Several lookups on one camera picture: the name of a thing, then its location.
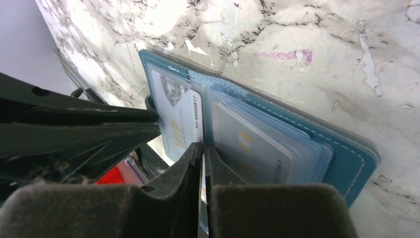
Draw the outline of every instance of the gray floor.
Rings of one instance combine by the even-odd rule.
[[[0,72],[70,95],[72,88],[55,48],[34,0],[0,0]]]

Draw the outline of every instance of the marble surface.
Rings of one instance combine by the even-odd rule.
[[[155,46],[373,141],[382,162],[350,209],[358,233],[420,237],[420,0],[36,1],[114,105],[145,107],[137,51]]]

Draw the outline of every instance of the red object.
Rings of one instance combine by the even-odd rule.
[[[117,167],[112,168],[102,178],[100,178],[95,184],[120,184],[124,183],[124,179]]]

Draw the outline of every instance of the purple stain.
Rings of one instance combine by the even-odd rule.
[[[308,49],[303,49],[303,50],[299,50],[300,52],[302,52],[303,57],[305,59],[305,64],[308,65],[309,63],[312,62],[312,51],[308,50]],[[282,53],[282,52],[257,52],[254,53],[254,57],[255,56],[263,56],[263,57],[268,57],[268,58],[272,58],[275,60],[293,60],[296,59],[296,51],[292,51],[292,52],[287,52],[287,53]]]

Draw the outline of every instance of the wallet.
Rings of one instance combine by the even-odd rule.
[[[374,146],[300,110],[162,53],[139,51],[165,153],[214,144],[249,183],[334,186],[349,206],[380,163]]]

